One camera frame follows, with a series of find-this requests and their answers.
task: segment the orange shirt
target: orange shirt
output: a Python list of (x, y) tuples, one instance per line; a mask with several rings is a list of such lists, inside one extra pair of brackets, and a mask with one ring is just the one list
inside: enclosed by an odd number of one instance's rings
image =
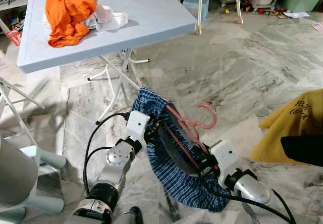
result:
[(45, 13), (51, 26), (49, 45), (76, 45), (89, 30), (80, 24), (96, 10), (95, 0), (46, 0)]

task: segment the table top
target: table top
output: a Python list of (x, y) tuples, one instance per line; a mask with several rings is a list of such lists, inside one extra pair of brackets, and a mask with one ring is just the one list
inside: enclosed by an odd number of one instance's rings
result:
[(42, 25), (46, 0), (29, 0), (17, 65), (25, 73), (138, 47), (195, 30), (195, 18), (177, 0), (96, 0), (129, 14), (116, 31), (91, 30), (78, 45), (52, 48)]

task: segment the clothes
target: clothes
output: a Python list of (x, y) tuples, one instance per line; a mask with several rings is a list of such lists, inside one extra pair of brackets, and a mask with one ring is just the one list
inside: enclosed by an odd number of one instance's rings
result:
[(45, 14), (51, 26), (49, 45), (75, 45), (89, 30), (80, 22), (96, 10), (94, 0), (46, 0)]
[[(80, 22), (88, 29), (96, 29), (97, 31), (117, 30), (127, 23), (127, 13), (116, 13), (109, 6), (101, 5), (96, 5), (96, 11)], [(45, 13), (43, 14), (42, 24), (44, 27), (51, 29)]]
[(281, 143), (289, 158), (323, 167), (323, 135), (282, 137)]
[[(192, 147), (180, 135), (179, 130), (166, 113), (165, 106), (167, 103), (167, 100), (142, 87), (139, 90), (138, 98), (134, 102), (132, 110), (153, 115), (155, 121), (163, 120), (166, 122), (185, 148), (194, 156)], [(157, 178), (165, 190), (178, 201), (190, 207), (209, 209), (211, 211), (221, 211), (228, 204), (228, 199), (219, 198), (211, 194), (212, 191), (230, 194), (229, 190), (220, 187), (218, 179), (213, 174), (206, 175), (203, 179), (184, 174), (167, 154), (159, 136), (154, 138), (154, 146), (147, 145), (147, 154), (152, 170)]]
[(285, 155), (281, 137), (323, 134), (323, 89), (302, 93), (264, 119), (259, 127), (269, 130), (251, 152), (253, 160), (300, 163)]

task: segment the white cloth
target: white cloth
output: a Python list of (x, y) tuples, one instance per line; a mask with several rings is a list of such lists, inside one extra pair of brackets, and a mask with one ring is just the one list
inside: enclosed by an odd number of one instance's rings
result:
[[(97, 31), (117, 30), (128, 23), (127, 13), (114, 12), (109, 6), (97, 5), (96, 11), (82, 21), (88, 29), (96, 29)], [(45, 12), (43, 13), (42, 24), (44, 27), (51, 29)]]

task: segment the plaid fabric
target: plaid fabric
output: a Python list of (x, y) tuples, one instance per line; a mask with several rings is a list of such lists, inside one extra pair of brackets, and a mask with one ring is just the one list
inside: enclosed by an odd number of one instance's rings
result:
[[(155, 119), (163, 120), (190, 154), (194, 156), (192, 147), (181, 136), (166, 113), (165, 106), (167, 103), (167, 100), (142, 87), (132, 110), (138, 110), (147, 115), (153, 114)], [(147, 153), (152, 169), (165, 190), (181, 203), (211, 211), (222, 211), (228, 204), (228, 199), (217, 197), (210, 192), (210, 190), (215, 190), (222, 194), (230, 194), (229, 190), (220, 187), (217, 177), (213, 174), (206, 175), (204, 178), (186, 175), (169, 157), (159, 137), (155, 137), (154, 145), (147, 145)]]

